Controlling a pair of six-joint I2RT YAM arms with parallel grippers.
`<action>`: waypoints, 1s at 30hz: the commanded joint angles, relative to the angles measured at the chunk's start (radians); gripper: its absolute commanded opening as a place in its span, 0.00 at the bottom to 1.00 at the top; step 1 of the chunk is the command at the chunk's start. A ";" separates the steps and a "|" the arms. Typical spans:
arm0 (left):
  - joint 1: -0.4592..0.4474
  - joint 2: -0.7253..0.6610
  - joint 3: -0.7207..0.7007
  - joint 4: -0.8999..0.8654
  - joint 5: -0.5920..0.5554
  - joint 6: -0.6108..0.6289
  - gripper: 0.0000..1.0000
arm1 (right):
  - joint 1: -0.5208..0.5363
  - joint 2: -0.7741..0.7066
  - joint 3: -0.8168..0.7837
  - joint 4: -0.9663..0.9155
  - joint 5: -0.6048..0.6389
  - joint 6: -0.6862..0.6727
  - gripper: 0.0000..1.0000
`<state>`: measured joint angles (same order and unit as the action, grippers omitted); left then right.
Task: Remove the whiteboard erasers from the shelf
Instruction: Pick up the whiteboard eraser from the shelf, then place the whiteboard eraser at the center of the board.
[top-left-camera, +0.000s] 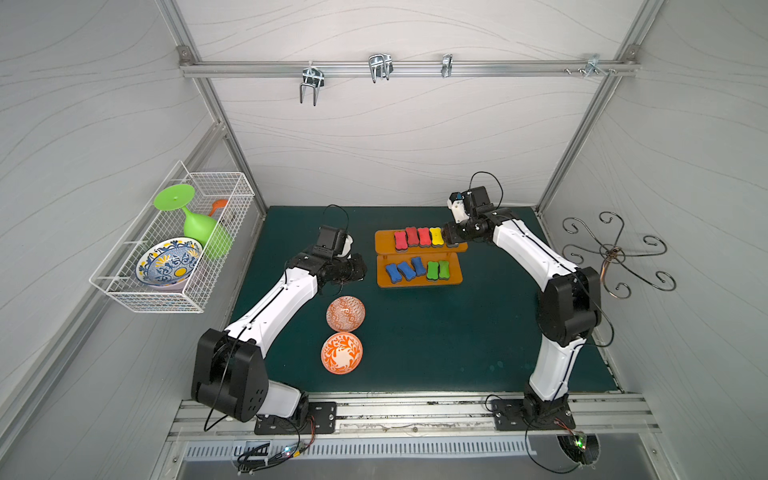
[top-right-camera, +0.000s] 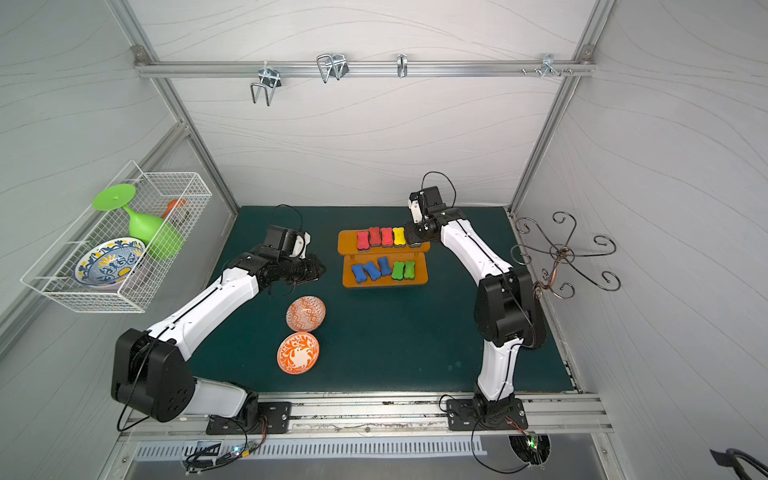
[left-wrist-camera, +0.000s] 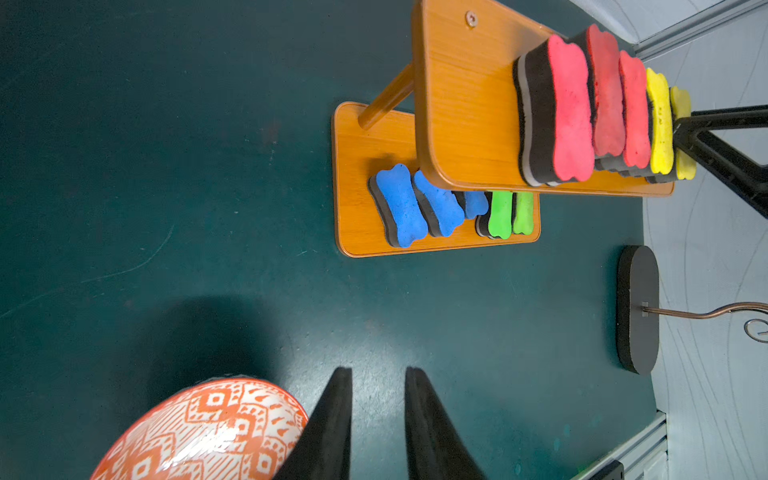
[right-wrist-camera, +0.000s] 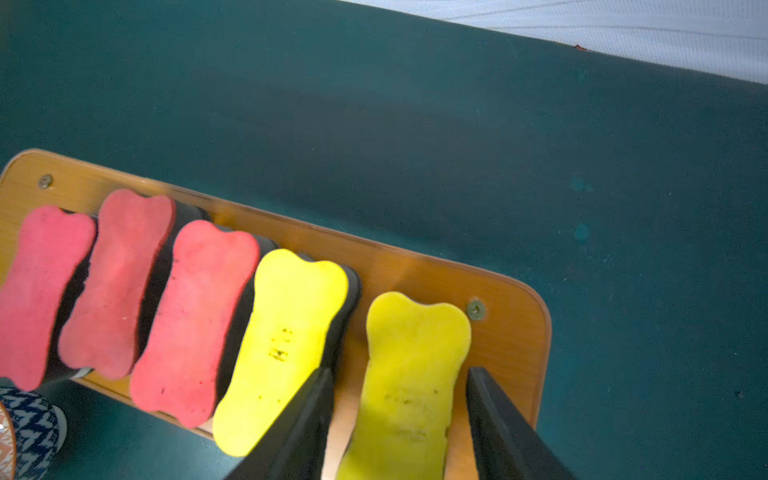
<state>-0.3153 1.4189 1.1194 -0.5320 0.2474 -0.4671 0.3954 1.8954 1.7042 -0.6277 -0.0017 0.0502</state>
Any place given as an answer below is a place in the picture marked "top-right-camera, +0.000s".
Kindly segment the yellow eraser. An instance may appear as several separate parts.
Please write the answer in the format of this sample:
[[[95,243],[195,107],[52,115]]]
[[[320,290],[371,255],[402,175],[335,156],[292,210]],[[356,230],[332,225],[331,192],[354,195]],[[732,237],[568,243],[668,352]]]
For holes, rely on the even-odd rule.
[[[393,244],[396,247],[403,247],[407,244],[404,227],[394,227],[393,232]]]

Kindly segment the red eraser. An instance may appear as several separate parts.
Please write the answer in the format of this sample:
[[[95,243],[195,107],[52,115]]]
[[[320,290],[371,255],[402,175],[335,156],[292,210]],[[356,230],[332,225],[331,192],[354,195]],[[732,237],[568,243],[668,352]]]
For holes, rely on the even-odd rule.
[[[379,227],[370,227],[368,229],[368,241],[371,248],[382,245],[381,229]]]
[[[380,229],[381,246],[390,248],[394,246],[394,231],[392,227],[383,227]]]
[[[358,231],[356,233],[356,239],[357,239],[358,251],[364,252],[364,251],[368,251],[371,248],[370,236],[367,230]]]

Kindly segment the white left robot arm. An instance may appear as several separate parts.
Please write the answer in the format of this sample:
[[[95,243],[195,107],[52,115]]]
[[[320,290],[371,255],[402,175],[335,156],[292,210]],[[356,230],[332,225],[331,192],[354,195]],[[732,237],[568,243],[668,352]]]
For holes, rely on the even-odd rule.
[[[259,421],[256,392],[197,377],[187,362],[220,324],[273,283],[318,280],[325,267],[308,252],[310,242],[303,230],[271,225],[262,244],[229,262],[179,310],[145,330],[125,331],[115,345],[112,399],[161,423],[207,416],[254,428]]]

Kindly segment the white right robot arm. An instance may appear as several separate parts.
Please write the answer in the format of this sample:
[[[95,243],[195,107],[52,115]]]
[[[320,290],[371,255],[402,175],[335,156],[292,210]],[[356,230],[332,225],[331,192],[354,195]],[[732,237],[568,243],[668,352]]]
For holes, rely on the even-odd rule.
[[[515,399],[519,352],[538,349],[547,339],[532,276],[496,254],[459,208],[444,203],[438,187],[411,193],[408,206],[412,220],[405,225],[406,242],[440,242],[477,286],[474,321],[484,348],[473,406],[480,418],[503,415]]]

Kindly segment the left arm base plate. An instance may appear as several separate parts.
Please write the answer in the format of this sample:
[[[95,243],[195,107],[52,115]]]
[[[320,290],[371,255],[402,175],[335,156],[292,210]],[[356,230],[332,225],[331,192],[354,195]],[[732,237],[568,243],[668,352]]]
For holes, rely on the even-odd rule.
[[[211,415],[207,435],[285,434],[288,432],[292,404],[290,402],[247,403],[234,418]]]

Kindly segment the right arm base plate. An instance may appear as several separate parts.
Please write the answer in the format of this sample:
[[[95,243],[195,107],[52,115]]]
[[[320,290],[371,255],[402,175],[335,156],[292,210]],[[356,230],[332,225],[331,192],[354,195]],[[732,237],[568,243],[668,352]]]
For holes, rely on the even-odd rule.
[[[529,428],[522,400],[509,396],[500,401],[486,401],[482,395],[472,399],[445,396],[439,401],[450,431],[524,431]]]

